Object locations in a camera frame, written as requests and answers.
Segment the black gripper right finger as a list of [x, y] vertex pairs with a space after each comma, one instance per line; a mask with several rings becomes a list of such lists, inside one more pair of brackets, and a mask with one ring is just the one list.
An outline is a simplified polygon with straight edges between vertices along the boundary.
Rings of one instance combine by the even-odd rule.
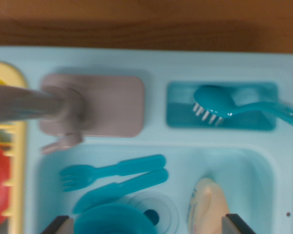
[[226, 214], [222, 217], [222, 234], [255, 234], [255, 232], [238, 214]]

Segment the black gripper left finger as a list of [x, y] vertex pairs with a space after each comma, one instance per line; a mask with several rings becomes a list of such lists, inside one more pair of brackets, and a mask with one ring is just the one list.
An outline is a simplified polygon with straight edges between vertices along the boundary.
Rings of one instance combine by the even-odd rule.
[[74, 219], [68, 215], [59, 215], [41, 234], [74, 234]]

